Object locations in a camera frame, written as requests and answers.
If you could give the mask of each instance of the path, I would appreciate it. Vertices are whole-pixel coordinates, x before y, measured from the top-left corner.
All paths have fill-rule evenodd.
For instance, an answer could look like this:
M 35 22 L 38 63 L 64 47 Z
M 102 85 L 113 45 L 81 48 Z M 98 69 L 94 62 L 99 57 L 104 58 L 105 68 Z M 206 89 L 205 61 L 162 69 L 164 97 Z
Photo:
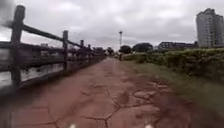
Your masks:
M 137 85 L 118 61 L 106 59 L 46 85 L 10 114 L 11 128 L 203 128 L 191 124 L 192 113 L 175 98 L 161 95 L 172 93 L 167 86 L 147 84 Z

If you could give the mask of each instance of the grass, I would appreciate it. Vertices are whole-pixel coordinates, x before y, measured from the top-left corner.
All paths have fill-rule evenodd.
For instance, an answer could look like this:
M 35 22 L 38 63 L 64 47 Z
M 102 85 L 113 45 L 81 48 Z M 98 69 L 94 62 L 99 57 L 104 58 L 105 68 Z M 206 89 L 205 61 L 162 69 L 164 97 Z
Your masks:
M 129 61 L 124 62 L 124 64 L 140 74 L 168 81 L 169 86 L 181 97 L 214 110 L 224 117 L 224 101 L 222 99 L 224 97 L 224 84 L 191 77 L 151 63 L 136 64 Z

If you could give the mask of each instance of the shrub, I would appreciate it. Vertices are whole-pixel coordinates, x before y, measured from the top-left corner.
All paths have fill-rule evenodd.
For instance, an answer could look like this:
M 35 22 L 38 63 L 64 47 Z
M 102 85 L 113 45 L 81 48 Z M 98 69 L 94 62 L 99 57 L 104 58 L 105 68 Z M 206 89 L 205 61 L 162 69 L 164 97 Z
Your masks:
M 137 63 L 165 65 L 188 75 L 224 80 L 224 49 L 154 51 L 134 54 L 131 58 Z

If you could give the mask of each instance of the tall building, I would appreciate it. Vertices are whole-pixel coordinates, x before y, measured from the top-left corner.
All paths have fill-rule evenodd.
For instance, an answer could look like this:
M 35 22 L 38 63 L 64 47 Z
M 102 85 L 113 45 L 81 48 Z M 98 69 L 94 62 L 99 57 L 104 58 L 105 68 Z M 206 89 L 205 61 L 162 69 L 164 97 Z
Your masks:
M 223 16 L 215 13 L 214 9 L 206 9 L 197 15 L 197 31 L 199 47 L 224 46 Z

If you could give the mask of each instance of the wooden fence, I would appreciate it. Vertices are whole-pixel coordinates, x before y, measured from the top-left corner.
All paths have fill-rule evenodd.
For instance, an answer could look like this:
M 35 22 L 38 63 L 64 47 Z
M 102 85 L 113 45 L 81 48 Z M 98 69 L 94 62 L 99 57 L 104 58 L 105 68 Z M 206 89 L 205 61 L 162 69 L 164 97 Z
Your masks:
M 0 72 L 10 71 L 14 87 L 22 87 L 39 82 L 49 77 L 65 72 L 72 72 L 90 64 L 104 59 L 103 51 L 91 50 L 91 46 L 84 46 L 84 40 L 80 44 L 68 40 L 68 31 L 63 31 L 63 37 L 38 30 L 23 23 L 25 18 L 25 7 L 17 6 L 13 21 L 8 21 L 4 26 L 12 29 L 11 41 L 0 42 L 1 49 L 8 49 L 10 52 L 9 62 L 1 62 Z M 22 31 L 38 36 L 46 37 L 63 43 L 63 48 L 50 48 L 44 46 L 21 43 Z M 68 49 L 68 44 L 79 47 L 79 49 Z M 24 51 L 35 53 L 33 56 L 24 56 Z M 43 56 L 41 52 L 56 54 L 56 56 Z M 21 80 L 21 70 L 43 65 L 63 64 L 63 71 L 50 73 L 43 77 L 38 77 L 26 81 Z

